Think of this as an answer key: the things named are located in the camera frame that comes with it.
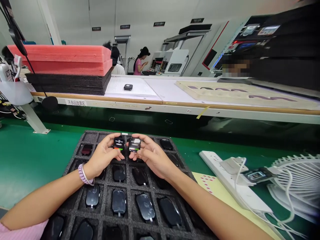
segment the white wall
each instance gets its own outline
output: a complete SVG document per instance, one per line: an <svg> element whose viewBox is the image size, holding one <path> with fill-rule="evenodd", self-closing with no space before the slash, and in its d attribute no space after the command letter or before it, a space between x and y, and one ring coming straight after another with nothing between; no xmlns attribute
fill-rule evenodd
<svg viewBox="0 0 320 240"><path fill-rule="evenodd" d="M136 57L144 46L153 53L159 51L163 40L178 34L180 28L190 24L192 18L204 18L203 23L213 24L197 54L185 72L190 75L206 51L222 22L252 15L273 14L294 8L295 0L47 0L52 7L60 37L67 45L102 45L114 36L131 35L128 57ZM37 0L10 0L15 19L27 40L37 44L51 44L46 23ZM0 16L0 46L11 44L8 27ZM164 27L153 27L154 22L165 21ZM120 25L131 28L120 30ZM91 31L101 27L101 31ZM189 56L199 38L187 40L182 49ZM119 45L124 55L125 46ZM133 61L129 64L132 71Z"/></svg>

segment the electric fan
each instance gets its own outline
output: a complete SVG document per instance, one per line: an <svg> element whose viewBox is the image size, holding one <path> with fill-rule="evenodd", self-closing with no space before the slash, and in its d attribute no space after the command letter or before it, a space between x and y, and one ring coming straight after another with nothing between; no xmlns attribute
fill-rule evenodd
<svg viewBox="0 0 320 240"><path fill-rule="evenodd" d="M284 208L296 215L316 222L320 206L320 154L283 157L273 163L280 169L289 170L292 174L292 184L289 188L291 202L289 202L286 187L289 182L289 174L283 171L268 185L272 197Z"/></svg>

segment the pink sleeve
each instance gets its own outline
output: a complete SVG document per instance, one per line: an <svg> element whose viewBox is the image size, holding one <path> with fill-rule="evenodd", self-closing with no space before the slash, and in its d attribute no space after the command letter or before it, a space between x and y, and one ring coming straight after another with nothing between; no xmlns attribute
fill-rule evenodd
<svg viewBox="0 0 320 240"><path fill-rule="evenodd" d="M0 223L0 240L39 240L48 220L37 225L10 231Z"/></svg>
<svg viewBox="0 0 320 240"><path fill-rule="evenodd" d="M141 60L140 60L140 58L137 59L136 65L137 65L137 66L139 66L139 65L141 66Z"/></svg>

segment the stacked foam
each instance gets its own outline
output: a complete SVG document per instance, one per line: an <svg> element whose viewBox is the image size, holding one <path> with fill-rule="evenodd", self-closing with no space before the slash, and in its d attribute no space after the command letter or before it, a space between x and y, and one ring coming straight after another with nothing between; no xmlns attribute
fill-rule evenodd
<svg viewBox="0 0 320 240"><path fill-rule="evenodd" d="M22 57L22 64L31 67L15 45L13 55ZM111 77L111 51L103 46L25 45L28 59L36 73L26 74L38 92L104 95Z"/></svg>

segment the purple bracelet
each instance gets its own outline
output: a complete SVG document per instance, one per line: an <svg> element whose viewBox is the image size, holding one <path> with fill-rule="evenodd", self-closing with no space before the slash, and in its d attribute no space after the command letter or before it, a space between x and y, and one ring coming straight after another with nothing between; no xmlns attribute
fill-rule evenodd
<svg viewBox="0 0 320 240"><path fill-rule="evenodd" d="M89 185L93 186L94 185L94 179L90 179L90 180L87 179L87 177L86 177L86 175L85 175L85 173L83 171L83 165L84 164L82 163L78 167L78 172L79 172L80 178L85 184L89 184Z"/></svg>

